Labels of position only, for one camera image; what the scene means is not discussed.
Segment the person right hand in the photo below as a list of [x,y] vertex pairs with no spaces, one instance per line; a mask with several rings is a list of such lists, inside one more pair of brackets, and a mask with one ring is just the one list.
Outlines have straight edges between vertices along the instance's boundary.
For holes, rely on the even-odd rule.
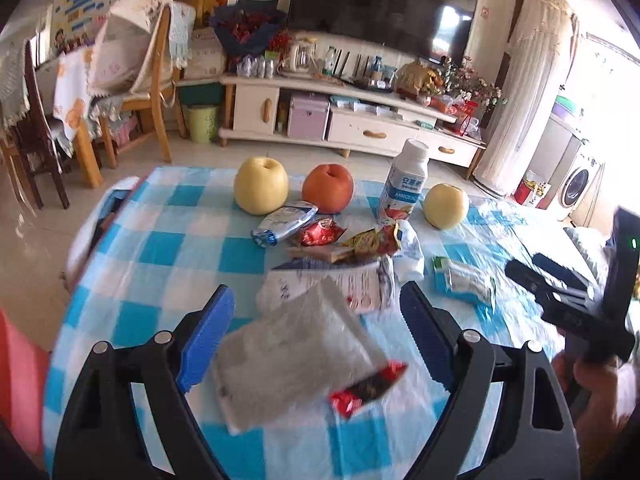
[[617,365],[582,360],[573,365],[573,377],[590,393],[585,411],[574,422],[582,478],[588,479],[612,452],[638,403],[638,379],[630,363]]

